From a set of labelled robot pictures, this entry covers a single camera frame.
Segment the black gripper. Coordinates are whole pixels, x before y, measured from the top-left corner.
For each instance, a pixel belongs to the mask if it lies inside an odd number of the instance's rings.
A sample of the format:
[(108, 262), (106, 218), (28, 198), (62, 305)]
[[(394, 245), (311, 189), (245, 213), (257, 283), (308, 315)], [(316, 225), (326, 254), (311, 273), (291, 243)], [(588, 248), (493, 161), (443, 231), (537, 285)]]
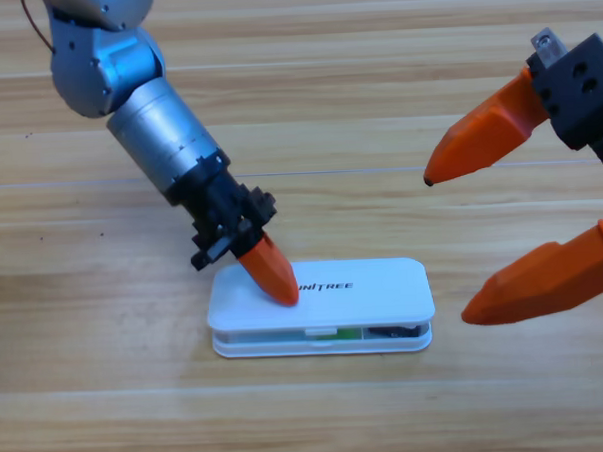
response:
[(550, 120), (569, 149), (590, 148), (603, 165), (603, 39), (593, 33), (569, 49), (550, 28), (515, 78), (454, 123), (426, 165), (426, 185), (488, 168)]
[(200, 271), (232, 252), (262, 292), (292, 307), (300, 297), (295, 272), (264, 231), (277, 213), (275, 199), (238, 183), (228, 170), (230, 163), (223, 152), (200, 157), (165, 193), (168, 203), (184, 207), (193, 218), (198, 252), (191, 264)]

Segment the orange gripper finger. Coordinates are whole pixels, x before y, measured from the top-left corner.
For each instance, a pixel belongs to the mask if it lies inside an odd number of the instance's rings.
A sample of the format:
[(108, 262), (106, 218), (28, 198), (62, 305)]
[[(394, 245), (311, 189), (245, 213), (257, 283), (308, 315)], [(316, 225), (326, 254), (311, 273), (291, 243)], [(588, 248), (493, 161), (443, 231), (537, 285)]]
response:
[(603, 220), (572, 240), (548, 242), (497, 271), (461, 312), (496, 326), (573, 309), (603, 293)]

